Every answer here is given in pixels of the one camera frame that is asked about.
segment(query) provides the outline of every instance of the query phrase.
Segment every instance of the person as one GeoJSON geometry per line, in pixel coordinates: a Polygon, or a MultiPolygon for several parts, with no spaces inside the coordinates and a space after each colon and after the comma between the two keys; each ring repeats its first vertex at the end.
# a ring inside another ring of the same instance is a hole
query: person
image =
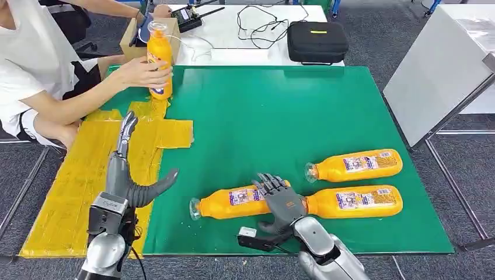
{"type": "MultiPolygon", "coordinates": [[[[114,0],[63,0],[88,11],[141,20],[114,0]]],[[[169,17],[158,5],[154,16],[169,17]]],[[[21,140],[69,150],[81,118],[133,86],[163,88],[169,62],[125,63],[123,55],[81,61],[38,0],[0,0],[0,121],[21,140]],[[103,79],[109,65],[123,64],[103,79]]]]}

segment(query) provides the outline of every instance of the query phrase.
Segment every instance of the knee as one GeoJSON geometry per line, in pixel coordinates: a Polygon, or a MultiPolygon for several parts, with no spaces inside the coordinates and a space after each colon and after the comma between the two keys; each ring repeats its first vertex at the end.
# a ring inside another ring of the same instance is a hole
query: knee
{"type": "Polygon", "coordinates": [[[76,139],[78,127],[76,125],[66,125],[61,132],[62,133],[58,137],[58,140],[64,144],[67,150],[70,150],[74,140],[76,139]]]}

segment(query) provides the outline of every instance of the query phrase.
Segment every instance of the green mat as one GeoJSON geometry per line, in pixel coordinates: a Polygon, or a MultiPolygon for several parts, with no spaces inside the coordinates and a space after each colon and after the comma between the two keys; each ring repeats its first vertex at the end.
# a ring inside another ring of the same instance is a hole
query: green mat
{"type": "MultiPolygon", "coordinates": [[[[241,226],[257,228],[257,221],[273,216],[193,221],[188,208],[192,197],[249,185],[257,172],[280,175],[302,195],[324,188],[393,185],[404,201],[395,216],[319,220],[354,253],[453,252],[367,68],[176,66],[173,82],[166,117],[193,120],[195,140],[189,149],[163,152],[159,176],[173,167],[180,173],[154,202],[145,254],[264,254],[240,247],[236,235],[241,226]],[[307,162],[382,148],[400,153],[404,166],[399,174],[346,183],[310,184],[304,178],[307,162]]],[[[125,96],[117,95],[109,106],[125,111],[125,98],[130,102],[147,94],[129,89],[125,96]]],[[[284,247],[299,249],[294,241],[284,247]]]]}

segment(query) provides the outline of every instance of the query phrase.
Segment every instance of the humanoid robot hand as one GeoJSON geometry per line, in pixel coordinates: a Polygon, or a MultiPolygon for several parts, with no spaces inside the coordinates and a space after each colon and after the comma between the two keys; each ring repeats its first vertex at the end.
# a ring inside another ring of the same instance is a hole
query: humanoid robot hand
{"type": "Polygon", "coordinates": [[[258,173],[258,177],[263,184],[256,180],[252,183],[263,194],[268,208],[275,217],[273,223],[259,222],[259,228],[273,235],[281,235],[291,230],[293,223],[306,216],[306,208],[302,204],[301,197],[279,176],[258,173]]]}
{"type": "Polygon", "coordinates": [[[127,113],[120,127],[120,135],[117,141],[117,150],[111,153],[106,191],[109,194],[125,198],[129,201],[129,207],[144,207],[157,196],[168,190],[177,179],[179,169],[171,169],[164,179],[149,186],[136,184],[131,178],[127,152],[131,134],[134,132],[138,118],[133,111],[127,113]]]}

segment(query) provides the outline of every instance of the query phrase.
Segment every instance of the plastic bottle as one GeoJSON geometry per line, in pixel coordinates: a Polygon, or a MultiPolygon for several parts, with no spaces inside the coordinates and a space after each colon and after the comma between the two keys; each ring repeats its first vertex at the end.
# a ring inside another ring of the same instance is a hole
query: plastic bottle
{"type": "Polygon", "coordinates": [[[402,159],[394,149],[369,150],[331,156],[324,161],[306,164],[306,179],[342,182],[392,176],[402,170],[402,159]]]}
{"type": "Polygon", "coordinates": [[[193,220],[201,217],[229,219],[270,213],[264,197],[255,185],[218,190],[207,198],[191,199],[189,212],[193,220]]]}
{"type": "MultiPolygon", "coordinates": [[[[152,21],[148,24],[149,41],[148,41],[148,62],[166,61],[168,64],[161,69],[166,69],[172,66],[172,46],[165,36],[167,25],[152,21]]],[[[163,100],[172,95],[172,78],[166,81],[166,85],[162,89],[149,89],[151,96],[156,99],[163,100]]]]}
{"type": "Polygon", "coordinates": [[[328,188],[306,197],[308,214],[325,219],[386,217],[402,210],[399,191],[389,185],[328,188]]]}
{"type": "MultiPolygon", "coordinates": [[[[370,218],[392,216],[402,210],[399,191],[389,185],[330,188],[301,197],[308,214],[326,219],[370,218]]],[[[189,202],[193,220],[201,217],[230,219],[270,213],[256,186],[218,190],[199,201],[189,202]]]]}

